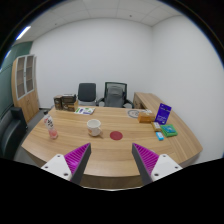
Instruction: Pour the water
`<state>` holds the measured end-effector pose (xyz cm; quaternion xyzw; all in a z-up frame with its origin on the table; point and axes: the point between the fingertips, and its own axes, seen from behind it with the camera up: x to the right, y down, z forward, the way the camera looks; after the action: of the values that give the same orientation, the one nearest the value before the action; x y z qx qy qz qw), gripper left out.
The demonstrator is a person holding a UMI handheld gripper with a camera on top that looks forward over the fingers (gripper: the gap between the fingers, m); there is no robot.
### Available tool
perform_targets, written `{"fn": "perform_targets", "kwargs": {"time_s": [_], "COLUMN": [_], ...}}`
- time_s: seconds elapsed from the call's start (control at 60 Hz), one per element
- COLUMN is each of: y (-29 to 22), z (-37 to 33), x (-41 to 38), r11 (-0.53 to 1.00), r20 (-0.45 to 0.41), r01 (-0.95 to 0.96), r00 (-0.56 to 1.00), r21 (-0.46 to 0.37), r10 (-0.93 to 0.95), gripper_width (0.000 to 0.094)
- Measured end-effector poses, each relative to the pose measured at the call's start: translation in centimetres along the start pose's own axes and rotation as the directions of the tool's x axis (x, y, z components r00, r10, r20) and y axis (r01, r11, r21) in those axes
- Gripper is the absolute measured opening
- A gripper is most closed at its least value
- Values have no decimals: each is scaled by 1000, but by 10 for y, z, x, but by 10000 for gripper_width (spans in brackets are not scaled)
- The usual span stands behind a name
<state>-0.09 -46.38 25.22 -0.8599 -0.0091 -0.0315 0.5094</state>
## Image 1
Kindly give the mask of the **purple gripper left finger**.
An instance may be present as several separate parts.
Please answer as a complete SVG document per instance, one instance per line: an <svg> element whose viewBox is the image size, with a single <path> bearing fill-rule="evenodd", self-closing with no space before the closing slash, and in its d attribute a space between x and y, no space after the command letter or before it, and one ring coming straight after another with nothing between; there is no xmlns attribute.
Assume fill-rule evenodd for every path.
<svg viewBox="0 0 224 224"><path fill-rule="evenodd" d="M84 144L66 155L56 154L42 169L65 180L79 184L91 155L91 144Z"/></svg>

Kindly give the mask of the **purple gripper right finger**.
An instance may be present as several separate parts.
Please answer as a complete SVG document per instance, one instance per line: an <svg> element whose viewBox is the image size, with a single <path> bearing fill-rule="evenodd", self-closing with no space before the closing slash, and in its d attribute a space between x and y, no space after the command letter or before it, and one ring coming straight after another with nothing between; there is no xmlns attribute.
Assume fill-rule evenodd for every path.
<svg viewBox="0 0 224 224"><path fill-rule="evenodd" d="M144 185L182 169L167 154L158 155L152 150L136 143L132 144L132 154Z"/></svg>

